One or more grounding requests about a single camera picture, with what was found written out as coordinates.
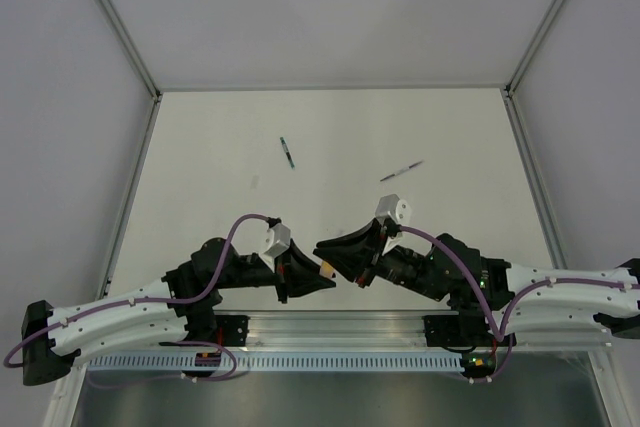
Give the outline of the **purple marker pen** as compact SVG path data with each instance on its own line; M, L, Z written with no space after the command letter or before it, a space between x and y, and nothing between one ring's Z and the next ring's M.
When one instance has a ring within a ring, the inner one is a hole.
M403 174L405 174L405 173L407 173L407 172L409 172L409 171L421 166L423 163L424 163L424 160L420 160L420 161L414 162L414 163L412 163L412 164L410 164L408 166L402 167L402 168L400 168L400 169L398 169L398 170L396 170L396 171L394 171L394 172L382 177L379 180L379 182L381 182L381 183L382 182L386 182L386 181L391 180L393 178L396 178L396 177L398 177L400 175L403 175Z

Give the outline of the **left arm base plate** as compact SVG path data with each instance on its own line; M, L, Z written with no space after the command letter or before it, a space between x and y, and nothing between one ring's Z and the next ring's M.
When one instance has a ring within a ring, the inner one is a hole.
M199 339L224 347L244 347L249 333L250 317L246 315L216 315Z

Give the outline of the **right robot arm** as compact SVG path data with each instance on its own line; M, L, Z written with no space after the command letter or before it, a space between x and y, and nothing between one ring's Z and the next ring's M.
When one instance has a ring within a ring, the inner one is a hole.
M432 236L390 219L320 241L314 253L361 288L380 278L457 317L465 345L524 331L594 328L639 337L639 261L601 271L527 267L483 256L448 233Z

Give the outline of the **pink highlighter pen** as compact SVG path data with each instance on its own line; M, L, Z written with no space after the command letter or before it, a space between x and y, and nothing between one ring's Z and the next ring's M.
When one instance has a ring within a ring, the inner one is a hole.
M327 262L323 262L320 266L319 273L321 276L333 279L336 277L335 269Z

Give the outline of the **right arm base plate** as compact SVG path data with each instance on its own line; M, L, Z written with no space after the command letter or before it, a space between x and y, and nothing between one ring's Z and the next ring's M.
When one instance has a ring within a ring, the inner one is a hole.
M509 345L507 337L494 341L487 320L481 316L431 314L423 316L422 322L429 347L463 349Z

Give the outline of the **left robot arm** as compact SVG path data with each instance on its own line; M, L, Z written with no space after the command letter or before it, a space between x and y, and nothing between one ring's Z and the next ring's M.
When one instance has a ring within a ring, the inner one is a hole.
M241 346L244 326L219 321L215 308L228 289L272 287L285 304L335 287L330 274L305 256L295 242L274 257L239 254L230 242L213 238L161 278L112 299L55 308L30 304L21 328L22 382L56 381L97 357L146 345Z

